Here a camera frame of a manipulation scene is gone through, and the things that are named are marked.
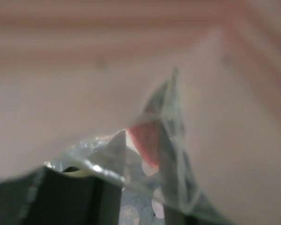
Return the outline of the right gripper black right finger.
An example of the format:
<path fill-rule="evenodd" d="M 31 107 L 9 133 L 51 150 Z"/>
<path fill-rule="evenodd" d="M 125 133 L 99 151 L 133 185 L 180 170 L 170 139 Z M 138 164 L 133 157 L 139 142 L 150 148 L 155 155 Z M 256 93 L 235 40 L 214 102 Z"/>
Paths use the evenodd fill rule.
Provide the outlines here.
<path fill-rule="evenodd" d="M 196 184 L 185 151 L 166 131 L 159 132 L 158 158 L 167 225 L 227 224 Z"/>

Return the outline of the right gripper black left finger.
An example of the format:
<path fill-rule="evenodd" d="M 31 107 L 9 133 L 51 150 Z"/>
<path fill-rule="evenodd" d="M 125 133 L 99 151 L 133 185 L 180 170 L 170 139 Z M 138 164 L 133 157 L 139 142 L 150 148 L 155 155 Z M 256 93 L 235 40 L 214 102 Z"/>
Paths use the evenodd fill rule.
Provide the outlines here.
<path fill-rule="evenodd" d="M 121 188 L 42 167 L 0 184 L 0 225 L 116 225 Z"/>

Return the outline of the clear zip top bag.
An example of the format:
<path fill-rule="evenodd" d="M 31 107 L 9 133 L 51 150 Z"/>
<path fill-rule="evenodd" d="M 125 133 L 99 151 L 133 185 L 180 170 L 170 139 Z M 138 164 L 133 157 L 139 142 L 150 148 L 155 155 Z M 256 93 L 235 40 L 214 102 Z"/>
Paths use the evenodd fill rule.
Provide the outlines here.
<path fill-rule="evenodd" d="M 281 225 L 281 0 L 0 0 L 0 179 L 150 120 L 180 209 Z"/>

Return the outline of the fake watermelon slice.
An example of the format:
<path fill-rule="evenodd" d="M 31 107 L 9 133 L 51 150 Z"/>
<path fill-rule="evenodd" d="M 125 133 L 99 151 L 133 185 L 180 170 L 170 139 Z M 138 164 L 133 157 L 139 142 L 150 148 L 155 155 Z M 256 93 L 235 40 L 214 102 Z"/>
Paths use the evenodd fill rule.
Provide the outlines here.
<path fill-rule="evenodd" d="M 160 121 L 151 121 L 126 129 L 143 160 L 151 167 L 159 167 L 158 140 Z"/>

